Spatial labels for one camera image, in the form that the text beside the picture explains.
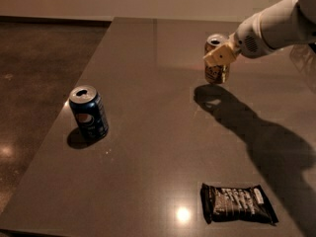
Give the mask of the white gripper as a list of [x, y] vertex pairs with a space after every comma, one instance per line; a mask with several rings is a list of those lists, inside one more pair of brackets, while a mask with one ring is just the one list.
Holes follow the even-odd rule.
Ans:
[[266, 43], [261, 30], [262, 14], [257, 13], [242, 22], [233, 34], [233, 42], [225, 42], [208, 52], [203, 60], [209, 67], [229, 65], [242, 54], [248, 58], [269, 55], [274, 50]]

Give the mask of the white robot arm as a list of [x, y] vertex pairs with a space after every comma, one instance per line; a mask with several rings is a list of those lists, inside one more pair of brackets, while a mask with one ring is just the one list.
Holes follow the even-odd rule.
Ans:
[[316, 41], [316, 0], [282, 0], [253, 15], [203, 58], [208, 66], [227, 65], [239, 54], [248, 58]]

